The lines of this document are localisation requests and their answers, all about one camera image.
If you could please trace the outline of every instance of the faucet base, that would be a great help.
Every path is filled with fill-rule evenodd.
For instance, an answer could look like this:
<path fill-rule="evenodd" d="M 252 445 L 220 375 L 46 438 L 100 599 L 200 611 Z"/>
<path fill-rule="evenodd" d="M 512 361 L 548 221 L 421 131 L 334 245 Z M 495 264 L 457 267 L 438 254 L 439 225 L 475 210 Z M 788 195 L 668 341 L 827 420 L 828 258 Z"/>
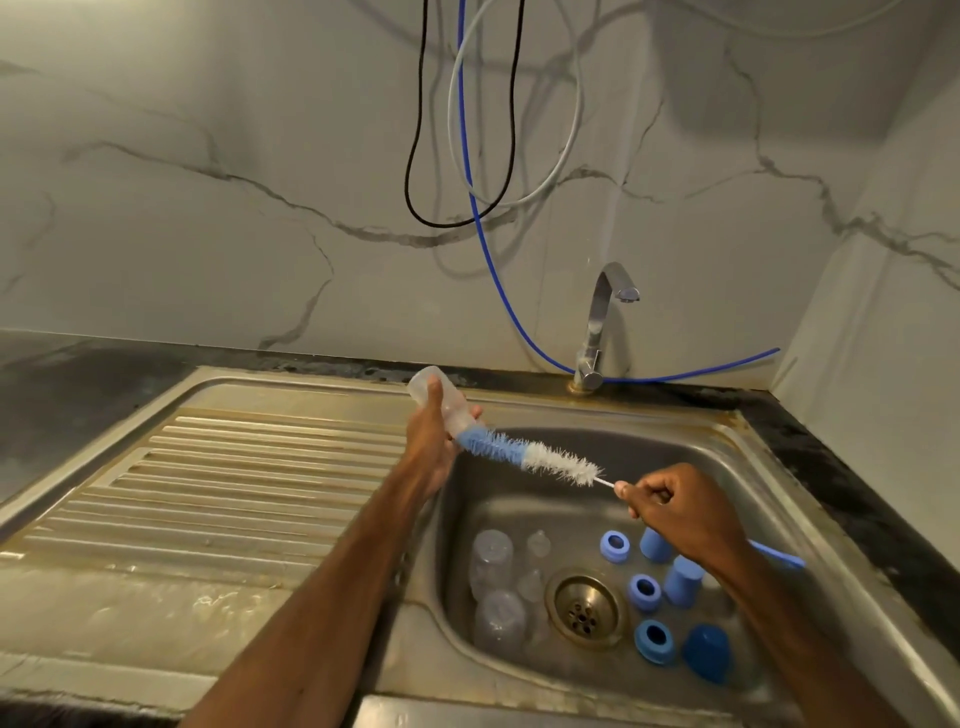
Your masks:
<path fill-rule="evenodd" d="M 566 391 L 574 397 L 589 397 L 596 392 L 595 389 L 587 389 L 586 387 L 579 386 L 573 379 L 566 383 Z"/>

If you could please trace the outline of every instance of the white bristles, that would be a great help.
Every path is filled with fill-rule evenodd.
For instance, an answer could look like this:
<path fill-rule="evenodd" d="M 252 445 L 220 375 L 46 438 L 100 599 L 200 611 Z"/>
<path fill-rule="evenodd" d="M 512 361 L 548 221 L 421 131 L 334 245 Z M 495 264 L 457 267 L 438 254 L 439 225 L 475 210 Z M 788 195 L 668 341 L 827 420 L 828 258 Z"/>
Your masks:
<path fill-rule="evenodd" d="M 538 442 L 527 446 L 520 467 L 531 473 L 550 473 L 577 485 L 591 485 L 600 474 L 600 468 L 589 460 Z"/>

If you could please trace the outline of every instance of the black cable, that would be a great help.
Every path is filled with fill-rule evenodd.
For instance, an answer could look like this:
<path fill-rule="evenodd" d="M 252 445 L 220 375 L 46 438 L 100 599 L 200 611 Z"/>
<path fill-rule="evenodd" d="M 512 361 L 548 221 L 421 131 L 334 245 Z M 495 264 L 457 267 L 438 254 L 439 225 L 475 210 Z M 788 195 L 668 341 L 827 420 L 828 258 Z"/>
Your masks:
<path fill-rule="evenodd" d="M 473 225 L 473 218 L 459 220 L 455 223 L 434 223 L 423 218 L 415 209 L 413 201 L 410 199 L 410 170 L 414 165 L 414 156 L 417 153 L 417 144 L 420 142 L 420 127 L 423 125 L 423 57 L 426 55 L 426 16 L 430 0 L 423 0 L 423 23 L 420 30 L 420 62 L 417 67 L 417 130 L 414 132 L 414 143 L 410 147 L 410 158 L 407 159 L 407 171 L 403 176 L 403 197 L 407 201 L 407 209 L 410 214 L 416 217 L 420 222 L 430 228 L 462 228 L 464 225 Z M 523 38 L 523 8 L 526 0 L 520 0 L 519 8 L 516 14 L 516 44 L 514 45 L 514 63 L 510 68 L 510 163 L 507 165 L 507 179 L 503 181 L 503 188 L 500 194 L 496 196 L 490 206 L 480 213 L 480 217 L 486 217 L 492 210 L 500 204 L 503 196 L 507 194 L 507 187 L 510 186 L 510 179 L 514 175 L 514 161 L 516 159 L 516 120 L 514 119 L 514 86 L 516 84 L 516 65 L 520 60 L 520 41 Z"/>

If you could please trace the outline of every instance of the hand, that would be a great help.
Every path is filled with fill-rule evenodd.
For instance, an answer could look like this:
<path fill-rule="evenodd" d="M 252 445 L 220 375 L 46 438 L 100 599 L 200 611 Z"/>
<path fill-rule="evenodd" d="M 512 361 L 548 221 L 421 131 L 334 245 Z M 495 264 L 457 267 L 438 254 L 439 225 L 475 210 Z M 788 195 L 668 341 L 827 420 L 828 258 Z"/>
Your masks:
<path fill-rule="evenodd" d="M 420 475 L 424 489 L 424 499 L 440 490 L 450 475 L 453 459 L 460 451 L 459 446 L 446 433 L 444 414 L 441 405 L 444 402 L 444 386 L 435 376 L 427 382 L 428 400 L 407 421 L 407 449 L 402 460 L 411 464 Z M 475 406 L 470 410 L 474 418 L 480 417 L 483 408 Z"/>
<path fill-rule="evenodd" d="M 630 504 L 630 515 L 707 570 L 747 544 L 740 519 L 716 481 L 681 463 L 643 476 L 636 485 L 623 480 L 616 494 Z"/>

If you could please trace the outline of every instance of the forearm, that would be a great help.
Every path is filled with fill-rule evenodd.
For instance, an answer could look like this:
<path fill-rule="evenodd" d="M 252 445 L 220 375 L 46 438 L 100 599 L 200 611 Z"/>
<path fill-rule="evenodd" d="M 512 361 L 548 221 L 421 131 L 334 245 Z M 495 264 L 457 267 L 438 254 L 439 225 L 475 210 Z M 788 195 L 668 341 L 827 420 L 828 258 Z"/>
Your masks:
<path fill-rule="evenodd" d="M 282 726 L 310 706 L 339 725 L 363 666 L 389 576 L 422 506 L 422 477 L 401 461 L 333 550 L 183 722 Z"/>
<path fill-rule="evenodd" d="M 905 726 L 813 625 L 766 560 L 746 544 L 711 568 L 753 627 L 809 725 Z"/>

